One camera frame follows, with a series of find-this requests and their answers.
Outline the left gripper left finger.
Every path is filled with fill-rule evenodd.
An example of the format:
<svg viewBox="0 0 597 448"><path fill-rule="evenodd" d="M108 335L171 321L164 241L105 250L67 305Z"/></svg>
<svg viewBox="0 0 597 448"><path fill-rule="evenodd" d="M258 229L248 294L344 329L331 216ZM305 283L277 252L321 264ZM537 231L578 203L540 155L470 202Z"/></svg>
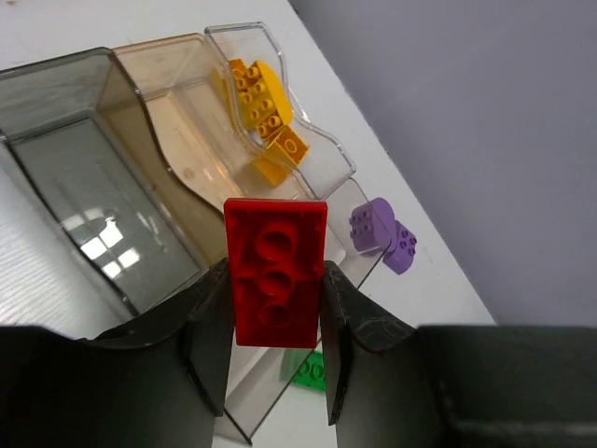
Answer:
<svg viewBox="0 0 597 448"><path fill-rule="evenodd" d="M1 329L5 447L209 447L224 412L229 264L98 337Z"/></svg>

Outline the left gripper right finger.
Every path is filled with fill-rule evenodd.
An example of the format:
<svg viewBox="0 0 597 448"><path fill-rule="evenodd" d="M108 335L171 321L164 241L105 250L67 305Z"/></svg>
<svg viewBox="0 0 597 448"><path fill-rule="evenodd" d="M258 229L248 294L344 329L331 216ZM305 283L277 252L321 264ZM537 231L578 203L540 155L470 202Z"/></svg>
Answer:
<svg viewBox="0 0 597 448"><path fill-rule="evenodd" d="M328 423L340 447L592 447L592 328L420 326L325 265Z"/></svg>

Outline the red long lego brick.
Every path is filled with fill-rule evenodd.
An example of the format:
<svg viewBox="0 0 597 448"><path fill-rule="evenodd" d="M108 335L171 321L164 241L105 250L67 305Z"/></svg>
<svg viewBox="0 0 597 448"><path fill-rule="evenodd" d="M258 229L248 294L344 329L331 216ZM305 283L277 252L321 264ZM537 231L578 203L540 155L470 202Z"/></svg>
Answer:
<svg viewBox="0 0 597 448"><path fill-rule="evenodd" d="M321 201L225 201L238 345L316 346L327 212Z"/></svg>

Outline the yellow square lego brick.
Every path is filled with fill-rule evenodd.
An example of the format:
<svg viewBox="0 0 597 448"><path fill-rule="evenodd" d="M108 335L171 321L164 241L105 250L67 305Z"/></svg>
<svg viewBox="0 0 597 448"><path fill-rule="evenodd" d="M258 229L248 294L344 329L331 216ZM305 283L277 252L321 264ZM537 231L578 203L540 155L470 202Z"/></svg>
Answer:
<svg viewBox="0 0 597 448"><path fill-rule="evenodd" d="M251 162L251 166L271 187L278 187L301 164L309 148L297 133L284 126L268 141L265 151Z"/></svg>

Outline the yellow rounded lego brick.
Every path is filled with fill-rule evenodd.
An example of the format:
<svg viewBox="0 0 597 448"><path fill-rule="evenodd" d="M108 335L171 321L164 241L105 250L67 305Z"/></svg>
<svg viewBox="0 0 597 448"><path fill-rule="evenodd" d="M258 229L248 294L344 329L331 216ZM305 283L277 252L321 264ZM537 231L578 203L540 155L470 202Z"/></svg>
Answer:
<svg viewBox="0 0 597 448"><path fill-rule="evenodd" d="M249 75L255 75L248 91L252 96L248 106L251 125L267 124L273 128L288 125L293 118L292 107L276 72L267 63L256 60Z"/></svg>

